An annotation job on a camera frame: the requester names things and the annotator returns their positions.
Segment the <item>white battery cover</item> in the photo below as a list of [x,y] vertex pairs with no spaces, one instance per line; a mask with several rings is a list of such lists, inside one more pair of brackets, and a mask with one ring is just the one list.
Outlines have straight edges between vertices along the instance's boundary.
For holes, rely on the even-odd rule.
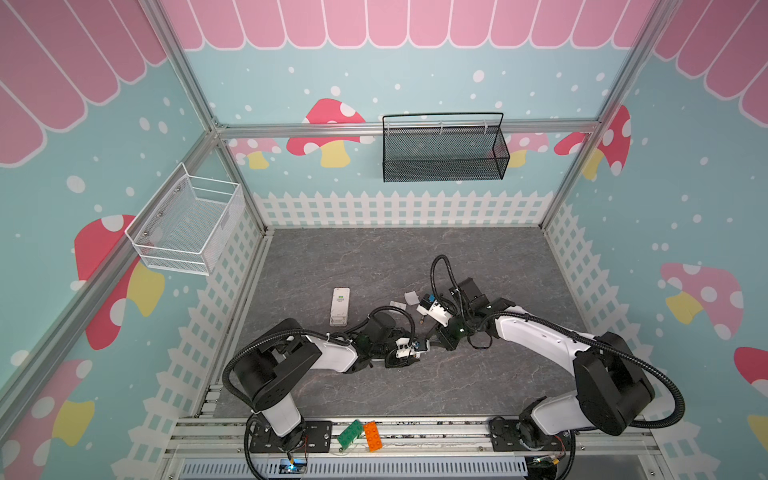
[[418,305],[420,303],[420,297],[415,291],[406,292],[404,299],[409,306]]
[[389,305],[407,313],[407,305],[402,302],[390,301]]

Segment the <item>white remote control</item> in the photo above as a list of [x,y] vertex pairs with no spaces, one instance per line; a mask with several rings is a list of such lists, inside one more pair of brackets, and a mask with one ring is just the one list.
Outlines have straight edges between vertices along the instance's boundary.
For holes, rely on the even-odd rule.
[[333,290],[329,320],[331,327],[344,327],[348,324],[350,292],[347,287],[337,287]]

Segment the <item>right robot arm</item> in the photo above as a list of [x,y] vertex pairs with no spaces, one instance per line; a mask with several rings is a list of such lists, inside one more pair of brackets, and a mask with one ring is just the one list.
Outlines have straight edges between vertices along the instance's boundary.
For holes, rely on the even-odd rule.
[[541,397],[518,416],[517,428],[531,448],[561,433],[600,431],[619,436],[627,428],[664,429],[680,422],[686,403],[679,387],[661,370],[635,356],[623,337],[580,333],[536,316],[504,298],[491,302],[473,279],[448,276],[446,310],[435,334],[447,350],[485,334],[554,362],[575,382],[573,391]]

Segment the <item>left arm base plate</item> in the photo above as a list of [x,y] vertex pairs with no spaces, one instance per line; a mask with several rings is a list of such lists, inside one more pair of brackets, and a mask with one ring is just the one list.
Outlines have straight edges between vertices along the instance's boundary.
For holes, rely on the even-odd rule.
[[305,420],[285,437],[278,436],[271,427],[256,424],[250,429],[250,453],[328,453],[332,439],[331,421]]

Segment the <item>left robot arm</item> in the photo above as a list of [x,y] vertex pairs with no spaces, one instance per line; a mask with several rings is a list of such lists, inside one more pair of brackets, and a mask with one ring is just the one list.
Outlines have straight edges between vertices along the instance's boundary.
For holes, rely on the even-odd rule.
[[320,333],[287,318],[236,352],[225,365],[224,388],[281,440],[297,437],[304,418],[291,395],[312,370],[352,374],[373,367],[403,368],[430,348],[405,309],[382,306],[343,331]]

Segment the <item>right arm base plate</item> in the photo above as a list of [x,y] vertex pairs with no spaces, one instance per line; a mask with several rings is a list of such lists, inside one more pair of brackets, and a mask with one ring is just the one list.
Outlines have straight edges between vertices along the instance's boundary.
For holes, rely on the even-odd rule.
[[532,421],[496,416],[488,422],[495,452],[554,451],[564,454],[571,447],[569,435],[547,435]]

